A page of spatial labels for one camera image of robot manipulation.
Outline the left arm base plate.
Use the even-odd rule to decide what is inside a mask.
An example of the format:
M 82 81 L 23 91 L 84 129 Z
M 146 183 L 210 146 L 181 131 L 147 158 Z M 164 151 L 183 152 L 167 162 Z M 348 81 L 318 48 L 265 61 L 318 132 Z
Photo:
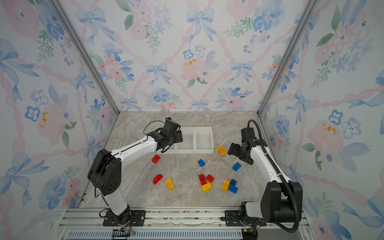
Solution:
M 124 211 L 121 215 L 115 215 L 111 210 L 108 210 L 104 217 L 104 227 L 142 227 L 146 219 L 145 210 L 129 210 Z

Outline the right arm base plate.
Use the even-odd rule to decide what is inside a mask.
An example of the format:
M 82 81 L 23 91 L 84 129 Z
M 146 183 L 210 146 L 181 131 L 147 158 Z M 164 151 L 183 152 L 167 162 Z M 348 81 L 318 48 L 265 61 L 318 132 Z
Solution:
M 265 227 L 267 223 L 261 218 L 249 217 L 239 210 L 226 210 L 225 216 L 221 217 L 221 221 L 225 222 L 227 227 Z

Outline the yellow curved lego brick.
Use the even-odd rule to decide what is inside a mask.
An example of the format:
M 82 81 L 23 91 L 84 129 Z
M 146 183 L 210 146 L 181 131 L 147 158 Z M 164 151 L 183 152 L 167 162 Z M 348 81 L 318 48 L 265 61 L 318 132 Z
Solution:
M 227 154 L 227 150 L 223 146 L 217 147 L 217 152 L 220 153 L 221 156 L 225 156 Z

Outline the red curved lego brick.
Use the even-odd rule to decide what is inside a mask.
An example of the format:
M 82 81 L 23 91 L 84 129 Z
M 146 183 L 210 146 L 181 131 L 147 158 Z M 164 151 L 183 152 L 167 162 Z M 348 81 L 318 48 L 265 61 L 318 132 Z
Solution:
M 162 178 L 163 178 L 163 175 L 161 174 L 156 175 L 153 179 L 153 184 L 156 185 Z

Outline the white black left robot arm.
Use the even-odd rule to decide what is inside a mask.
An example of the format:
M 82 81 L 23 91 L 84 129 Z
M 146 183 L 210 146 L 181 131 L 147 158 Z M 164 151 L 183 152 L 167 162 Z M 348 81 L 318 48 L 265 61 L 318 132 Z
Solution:
M 164 125 L 132 144 L 120 149 L 98 151 L 88 173 L 88 180 L 95 187 L 95 197 L 102 196 L 107 204 L 106 218 L 121 227 L 128 226 L 134 219 L 130 206 L 121 192 L 123 168 L 133 161 L 161 150 L 166 152 L 173 144 L 183 141 L 181 126 L 172 118 L 166 118 Z

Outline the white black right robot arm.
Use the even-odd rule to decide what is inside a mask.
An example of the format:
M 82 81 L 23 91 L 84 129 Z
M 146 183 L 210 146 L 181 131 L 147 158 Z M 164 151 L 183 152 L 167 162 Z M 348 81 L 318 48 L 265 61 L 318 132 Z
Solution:
M 229 155 L 247 164 L 257 164 L 266 185 L 259 202 L 242 202 L 234 221 L 253 233 L 267 224 L 277 225 L 288 233 L 298 230 L 302 219 L 303 187 L 293 182 L 278 166 L 262 135 L 254 128 L 241 130 L 241 144 L 231 144 Z

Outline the white three-compartment bin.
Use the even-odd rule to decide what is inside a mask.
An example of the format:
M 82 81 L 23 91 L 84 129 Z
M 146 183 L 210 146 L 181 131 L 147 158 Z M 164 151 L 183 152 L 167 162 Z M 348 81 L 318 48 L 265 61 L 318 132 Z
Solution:
M 182 127 L 183 141 L 173 144 L 164 154 L 212 154 L 214 138 L 212 127 Z

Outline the red square lego brick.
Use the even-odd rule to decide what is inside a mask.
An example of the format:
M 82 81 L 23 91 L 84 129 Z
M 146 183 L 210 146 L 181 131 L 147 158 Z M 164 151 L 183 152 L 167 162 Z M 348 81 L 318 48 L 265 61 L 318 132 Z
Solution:
M 158 155 L 155 155 L 153 158 L 152 158 L 152 162 L 154 163 L 154 164 L 157 164 L 158 163 L 158 161 L 161 159 L 161 157 L 160 156 L 158 156 Z

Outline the small dark blue lego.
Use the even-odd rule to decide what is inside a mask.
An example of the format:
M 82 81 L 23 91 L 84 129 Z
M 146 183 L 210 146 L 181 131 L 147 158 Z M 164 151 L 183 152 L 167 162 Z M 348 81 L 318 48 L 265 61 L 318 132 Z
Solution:
M 237 183 L 237 181 L 236 181 L 236 180 L 234 180 L 234 179 L 231 179 L 231 181 L 230 181 L 230 184 L 231 184 L 231 185 L 235 186 L 235 185 L 236 185 L 236 183 Z

